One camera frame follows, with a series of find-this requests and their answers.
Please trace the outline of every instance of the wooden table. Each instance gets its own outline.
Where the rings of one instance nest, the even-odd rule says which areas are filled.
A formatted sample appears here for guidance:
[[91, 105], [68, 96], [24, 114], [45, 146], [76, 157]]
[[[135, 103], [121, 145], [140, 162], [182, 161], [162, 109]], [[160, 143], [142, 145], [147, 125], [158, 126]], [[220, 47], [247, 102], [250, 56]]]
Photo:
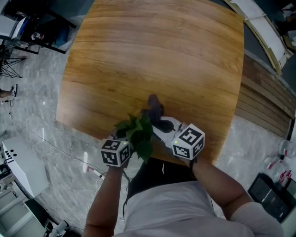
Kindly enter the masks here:
[[[215, 161], [243, 55], [243, 19], [208, 0], [95, 0], [68, 58], [56, 119], [102, 139], [157, 94], [166, 116], [205, 132], [201, 156]], [[172, 161], [163, 147], [153, 156]]]

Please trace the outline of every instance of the white t-shirt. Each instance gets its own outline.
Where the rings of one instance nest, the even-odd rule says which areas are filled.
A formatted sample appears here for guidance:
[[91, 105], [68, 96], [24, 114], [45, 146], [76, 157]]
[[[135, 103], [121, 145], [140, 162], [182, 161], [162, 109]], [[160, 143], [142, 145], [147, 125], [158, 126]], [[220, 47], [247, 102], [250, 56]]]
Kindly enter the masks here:
[[241, 206], [230, 221], [218, 218], [198, 181], [158, 186], [131, 197], [124, 232], [116, 237], [283, 237], [261, 204]]

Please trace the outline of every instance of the white cube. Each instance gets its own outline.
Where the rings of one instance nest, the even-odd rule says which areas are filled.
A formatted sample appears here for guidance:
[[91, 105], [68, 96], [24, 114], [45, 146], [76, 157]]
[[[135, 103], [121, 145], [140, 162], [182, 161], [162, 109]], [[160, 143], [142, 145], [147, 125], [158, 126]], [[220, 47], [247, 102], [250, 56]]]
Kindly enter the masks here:
[[175, 156], [193, 160], [204, 148], [205, 133], [190, 124], [180, 135], [172, 141], [172, 150]]
[[130, 144], [127, 141], [103, 139], [100, 147], [103, 162], [106, 165], [122, 166], [130, 157]]

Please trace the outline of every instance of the person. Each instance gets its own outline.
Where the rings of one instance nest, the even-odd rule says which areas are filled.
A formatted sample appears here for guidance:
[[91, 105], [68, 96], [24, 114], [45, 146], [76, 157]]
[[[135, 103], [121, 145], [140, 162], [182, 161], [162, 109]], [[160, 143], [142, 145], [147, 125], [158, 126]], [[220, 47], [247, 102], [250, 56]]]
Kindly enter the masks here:
[[12, 98], [16, 97], [17, 95], [18, 85], [14, 85], [10, 91], [5, 91], [0, 89], [0, 98], [5, 98], [11, 96]]
[[[129, 184], [117, 237], [283, 237], [280, 223], [233, 178], [203, 158], [181, 166], [150, 158]], [[109, 167], [83, 237], [110, 237], [117, 222], [123, 168]], [[210, 197], [222, 208], [215, 215]]]
[[[284, 13], [284, 11], [290, 11], [294, 12], [296, 10], [296, 7], [292, 6], [288, 9], [282, 9], [281, 12]], [[289, 31], [295, 31], [296, 30], [296, 13], [292, 13], [290, 16], [287, 16], [285, 21], [275, 21], [274, 22], [275, 27], [277, 28], [277, 31], [280, 35], [286, 35]]]

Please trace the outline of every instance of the tripod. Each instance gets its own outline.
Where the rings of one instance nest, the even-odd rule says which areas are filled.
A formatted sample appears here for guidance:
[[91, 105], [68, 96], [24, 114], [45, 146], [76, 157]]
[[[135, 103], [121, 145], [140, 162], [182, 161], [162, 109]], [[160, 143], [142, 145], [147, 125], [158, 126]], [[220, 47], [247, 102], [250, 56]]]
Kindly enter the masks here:
[[9, 59], [2, 59], [0, 62], [0, 75], [6, 76], [6, 77], [17, 77], [17, 78], [23, 78], [20, 76], [13, 68], [12, 66], [25, 60], [26, 57], [24, 58], [9, 58]]

